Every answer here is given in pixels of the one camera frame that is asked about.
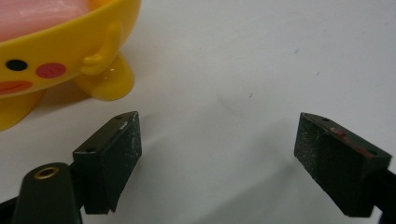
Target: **black plastic part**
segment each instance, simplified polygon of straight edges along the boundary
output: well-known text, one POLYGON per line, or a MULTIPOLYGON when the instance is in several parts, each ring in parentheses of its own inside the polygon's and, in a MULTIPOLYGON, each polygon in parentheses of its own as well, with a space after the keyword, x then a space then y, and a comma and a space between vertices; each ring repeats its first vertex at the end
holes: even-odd
POLYGON ((345 215, 372 214, 375 180, 390 164, 387 152, 329 119, 302 113, 294 155, 345 215))
POLYGON ((396 175, 391 171, 379 174, 374 193, 375 205, 384 213, 383 223, 396 223, 396 175))
POLYGON ((82 223, 67 164, 47 164, 25 176, 12 223, 82 223))
POLYGON ((116 210, 129 176, 142 155, 137 112, 116 116, 73 153, 87 214, 116 210))
POLYGON ((70 174, 72 175, 73 185, 75 189, 76 195, 76 203, 78 208, 81 208, 85 203, 84 197, 84 184, 85 184, 85 176, 83 174, 79 174, 76 171, 76 165, 74 163, 69 165, 70 174))
POLYGON ((0 224, 9 224, 12 221, 17 198, 13 198, 0 204, 0 224))

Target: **white table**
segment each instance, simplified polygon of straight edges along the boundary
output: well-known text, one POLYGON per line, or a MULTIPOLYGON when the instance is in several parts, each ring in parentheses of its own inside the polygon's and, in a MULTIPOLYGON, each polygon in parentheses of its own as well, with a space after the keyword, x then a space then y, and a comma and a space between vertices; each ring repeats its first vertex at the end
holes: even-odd
POLYGON ((0 133, 0 201, 137 110, 144 153, 118 211, 84 223, 376 223, 377 209, 345 217, 293 148, 304 111, 396 155, 395 36, 392 0, 144 1, 122 49, 134 90, 115 102, 48 90, 0 133))

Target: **small hole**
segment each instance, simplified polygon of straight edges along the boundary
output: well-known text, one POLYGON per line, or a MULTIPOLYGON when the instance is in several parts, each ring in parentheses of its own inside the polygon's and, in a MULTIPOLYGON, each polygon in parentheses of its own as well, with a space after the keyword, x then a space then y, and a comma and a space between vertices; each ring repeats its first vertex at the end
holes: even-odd
POLYGON ((35 179, 39 179, 39 180, 47 179, 55 176, 56 173, 58 172, 59 172, 59 168, 57 167, 47 167, 35 173, 35 179))
POLYGON ((22 60, 9 60, 6 63, 6 67, 9 70, 20 72, 27 68, 27 63, 22 60))
POLYGON ((88 147, 87 149, 85 149, 86 152, 94 152, 96 151, 96 147, 88 147))

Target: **brass hole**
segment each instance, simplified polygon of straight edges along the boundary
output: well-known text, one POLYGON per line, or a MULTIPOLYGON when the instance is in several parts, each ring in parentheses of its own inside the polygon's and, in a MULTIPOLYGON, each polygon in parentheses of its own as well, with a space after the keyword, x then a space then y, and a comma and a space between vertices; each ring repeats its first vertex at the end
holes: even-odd
POLYGON ((58 167, 47 167, 35 173, 35 179, 48 179, 55 176, 59 172, 58 167))

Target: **yellow plastic bowl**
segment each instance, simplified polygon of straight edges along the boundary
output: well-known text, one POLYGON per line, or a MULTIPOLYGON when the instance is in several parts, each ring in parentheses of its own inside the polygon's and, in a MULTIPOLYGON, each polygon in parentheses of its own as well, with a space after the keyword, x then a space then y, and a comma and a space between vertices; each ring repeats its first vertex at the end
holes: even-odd
POLYGON ((141 1, 91 4, 96 9, 84 16, 0 42, 0 131, 23 119, 45 89, 67 80, 101 100, 119 99, 132 89, 133 73, 119 50, 141 1))

